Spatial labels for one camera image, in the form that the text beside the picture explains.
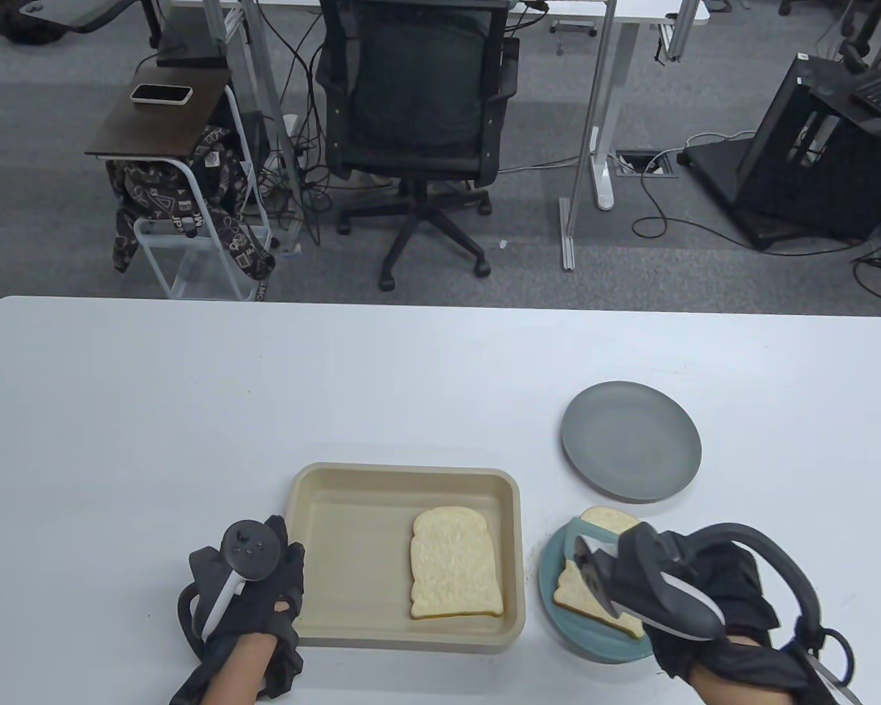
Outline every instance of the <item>beige tray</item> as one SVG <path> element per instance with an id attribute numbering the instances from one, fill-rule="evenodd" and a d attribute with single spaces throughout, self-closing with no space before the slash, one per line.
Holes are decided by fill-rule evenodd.
<path id="1" fill-rule="evenodd" d="M 451 505 L 490 525 L 501 617 L 411 618 L 411 527 L 421 511 Z M 286 520 L 307 551 L 302 644 L 491 652 L 522 631 L 518 486 L 500 470 L 316 463 L 294 480 Z"/>

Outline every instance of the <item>smartphone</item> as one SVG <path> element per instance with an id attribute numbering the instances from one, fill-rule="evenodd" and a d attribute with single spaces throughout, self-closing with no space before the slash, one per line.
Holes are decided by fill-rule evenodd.
<path id="1" fill-rule="evenodd" d="M 138 84 L 131 91 L 134 103 L 154 105 L 185 105 L 192 97 L 189 85 Z"/>

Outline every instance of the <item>small side table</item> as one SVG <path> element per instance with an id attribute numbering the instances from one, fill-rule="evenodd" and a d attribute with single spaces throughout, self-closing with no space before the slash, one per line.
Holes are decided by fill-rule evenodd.
<path id="1" fill-rule="evenodd" d="M 86 154 L 105 161 L 165 162 L 178 168 L 189 182 L 205 221 L 196 237 L 189 238 L 177 232 L 169 220 L 139 218 L 134 224 L 138 244 L 144 248 L 156 279 L 170 299 L 253 301 L 260 289 L 260 282 L 247 278 L 222 246 L 195 175 L 182 161 L 192 155 L 223 96 L 231 108 L 242 144 L 242 168 L 248 179 L 245 200 L 251 195 L 255 197 L 261 220 L 261 225 L 248 225 L 248 228 L 265 248 L 272 246 L 272 229 L 257 188 L 255 165 L 242 127 L 238 103 L 228 84 L 230 77 L 227 68 L 142 68 L 134 75 L 128 89 L 85 150 Z M 136 85 L 144 83 L 189 85 L 192 87 L 192 97 L 185 105 L 133 103 L 131 92 Z M 172 284 L 167 281 L 156 261 L 155 249 L 186 251 Z"/>

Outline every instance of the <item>hand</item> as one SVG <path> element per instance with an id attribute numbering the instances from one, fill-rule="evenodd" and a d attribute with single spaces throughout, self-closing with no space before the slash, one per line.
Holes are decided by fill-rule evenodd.
<path id="1" fill-rule="evenodd" d="M 280 541 L 280 559 L 264 580 L 245 583 L 242 594 L 232 598 L 209 643 L 222 637 L 264 634 L 277 638 L 277 648 L 265 673 L 262 695 L 276 698 L 290 690 L 293 677 L 303 669 L 303 658 L 297 654 L 297 632 L 293 621 L 303 603 L 303 546 L 287 544 L 287 528 L 283 518 L 269 517 L 265 524 L 274 530 Z"/>
<path id="2" fill-rule="evenodd" d="M 802 664 L 770 644 L 769 630 L 780 622 L 764 599 L 750 553 L 733 543 L 712 546 L 696 555 L 687 573 L 679 578 L 705 592 L 725 614 L 726 637 L 688 641 L 645 625 L 656 661 L 671 678 L 689 682 L 693 668 L 702 665 L 740 684 L 791 693 L 808 687 Z"/>
<path id="3" fill-rule="evenodd" d="M 287 544 L 287 529 L 280 516 L 269 517 L 265 524 L 280 541 L 277 567 L 264 580 L 245 583 L 242 594 L 229 602 L 208 642 L 189 641 L 202 662 L 173 696 L 171 705 L 199 705 L 206 689 L 219 698 L 216 694 L 226 693 L 228 688 L 213 691 L 210 688 L 213 679 L 225 673 L 227 682 L 223 686 L 228 682 L 239 684 L 250 681 L 248 674 L 252 669 L 264 678 L 265 686 L 258 695 L 277 698 L 290 690 L 294 676 L 302 671 L 303 659 L 297 654 L 293 621 L 300 614 L 303 602 L 303 546 Z M 187 587 L 184 595 L 194 587 Z M 180 611 L 189 611 L 189 599 L 184 601 L 183 596 L 180 596 Z M 186 627 L 184 631 L 189 639 Z M 272 639 L 272 643 L 268 644 L 267 639 Z M 232 659 L 232 654 L 239 655 L 238 661 Z M 226 664 L 235 665 L 231 673 L 225 669 Z M 243 688 L 236 685 L 232 690 L 245 693 L 246 699 L 252 702 L 255 700 L 256 689 L 250 689 L 250 685 Z"/>

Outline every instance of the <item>black mesh chair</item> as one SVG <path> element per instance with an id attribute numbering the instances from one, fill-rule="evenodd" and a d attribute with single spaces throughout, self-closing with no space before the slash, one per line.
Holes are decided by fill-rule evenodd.
<path id="1" fill-rule="evenodd" d="M 518 83 L 518 40 L 506 38 L 508 0 L 321 0 L 326 21 L 316 81 L 327 96 L 326 164 L 339 178 L 353 169 L 400 178 L 394 202 L 343 209 L 351 219 L 406 215 L 383 262 L 379 287 L 394 289 L 391 268 L 421 221 L 476 258 L 483 249 L 444 209 L 477 205 L 486 191 L 428 195 L 430 181 L 492 184 L 508 98 Z"/>

